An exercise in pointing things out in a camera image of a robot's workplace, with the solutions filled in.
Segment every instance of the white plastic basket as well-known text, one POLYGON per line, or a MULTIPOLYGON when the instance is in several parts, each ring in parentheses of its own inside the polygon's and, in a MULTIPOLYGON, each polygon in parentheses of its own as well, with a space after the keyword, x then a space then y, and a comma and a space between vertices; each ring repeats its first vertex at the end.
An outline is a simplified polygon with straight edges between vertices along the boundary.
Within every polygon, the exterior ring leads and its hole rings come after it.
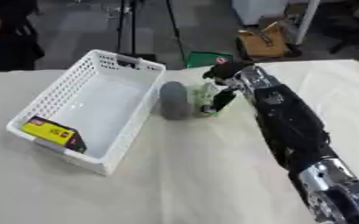
POLYGON ((7 125, 7 130, 58 152, 66 161, 110 175, 158 99, 165 66, 94 50, 59 77, 7 125), (84 154, 24 133, 20 127, 40 116, 77 129, 84 154))

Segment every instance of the tripod leg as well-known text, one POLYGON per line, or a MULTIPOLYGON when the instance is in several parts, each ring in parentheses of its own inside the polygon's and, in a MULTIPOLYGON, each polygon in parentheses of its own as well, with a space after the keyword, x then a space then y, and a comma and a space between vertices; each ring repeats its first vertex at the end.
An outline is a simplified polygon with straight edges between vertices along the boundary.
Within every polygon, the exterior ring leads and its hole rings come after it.
POLYGON ((132 0, 130 3, 130 8, 132 11, 132 56, 136 55, 136 10, 137 10, 137 1, 132 0))
POLYGON ((121 9, 120 9, 120 19, 118 22, 118 28, 117 28, 117 32, 118 32, 118 39, 116 42, 116 52, 120 53, 121 52, 121 42, 123 40, 123 21, 125 18, 125 1, 126 0, 121 0, 121 9))
POLYGON ((185 56, 184 47, 182 45, 180 29, 177 26, 177 22, 175 21, 174 12, 172 11, 172 2, 171 0, 166 0, 167 9, 170 14, 170 19, 172 20, 172 28, 174 29, 174 35, 177 39, 179 50, 181 51, 182 61, 184 62, 184 66, 187 65, 187 57, 185 56))
POLYGON ((333 46, 329 52, 331 54, 336 54, 338 53, 339 51, 341 51, 344 47, 348 46, 349 42, 347 40, 343 40, 341 43, 333 46))

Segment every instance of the black tripod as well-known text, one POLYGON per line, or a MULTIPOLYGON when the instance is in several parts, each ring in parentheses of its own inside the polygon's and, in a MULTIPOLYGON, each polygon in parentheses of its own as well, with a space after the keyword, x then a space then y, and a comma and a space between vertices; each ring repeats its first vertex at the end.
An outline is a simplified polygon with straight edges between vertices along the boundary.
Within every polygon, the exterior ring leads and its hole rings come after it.
MULTIPOLYGON (((131 54, 130 56, 132 57, 140 57, 140 58, 144 58, 147 60, 155 60, 156 61, 156 55, 154 54, 137 54, 137 50, 136 50, 136 22, 137 22, 137 4, 138 2, 140 3, 144 3, 145 0, 130 0, 130 11, 132 13, 132 24, 131 24, 131 54)), ((125 7, 126 7, 126 2, 127 0, 121 0, 121 6, 120 6, 120 18, 119 18, 119 24, 118 24, 118 40, 117 40, 117 45, 116 45, 116 51, 118 53, 121 52, 121 44, 122 44, 122 39, 123 39, 123 23, 125 20, 125 7)), ((184 62, 184 65, 186 65, 187 63, 187 59, 185 56, 185 51, 184 51, 184 47, 182 45, 181 42, 181 37, 180 37, 180 29, 177 26, 177 22, 175 21, 175 16, 174 13, 172 11, 172 2, 171 0, 166 0, 166 5, 167 5, 167 9, 170 15, 170 19, 172 21, 172 28, 174 30, 174 35, 175 38, 177 39, 177 43, 179 46, 179 50, 181 53, 181 57, 182 60, 184 62)))

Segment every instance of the gray cylinder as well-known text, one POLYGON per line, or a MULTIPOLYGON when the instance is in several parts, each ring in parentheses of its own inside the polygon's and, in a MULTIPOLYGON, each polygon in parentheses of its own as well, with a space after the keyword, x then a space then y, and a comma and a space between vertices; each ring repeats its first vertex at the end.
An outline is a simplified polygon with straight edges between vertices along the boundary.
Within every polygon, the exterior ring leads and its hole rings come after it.
POLYGON ((160 89, 160 111, 167 120, 184 120, 191 116, 187 88, 177 81, 167 82, 160 89))

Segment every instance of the basket handle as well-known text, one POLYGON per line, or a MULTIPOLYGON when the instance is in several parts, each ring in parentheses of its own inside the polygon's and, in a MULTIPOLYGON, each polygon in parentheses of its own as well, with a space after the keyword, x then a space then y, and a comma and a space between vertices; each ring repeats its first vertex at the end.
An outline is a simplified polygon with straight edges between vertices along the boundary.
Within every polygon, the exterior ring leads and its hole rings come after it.
POLYGON ((116 56, 116 62, 120 66, 128 66, 129 64, 137 66, 140 63, 141 59, 135 59, 129 56, 117 54, 116 56))

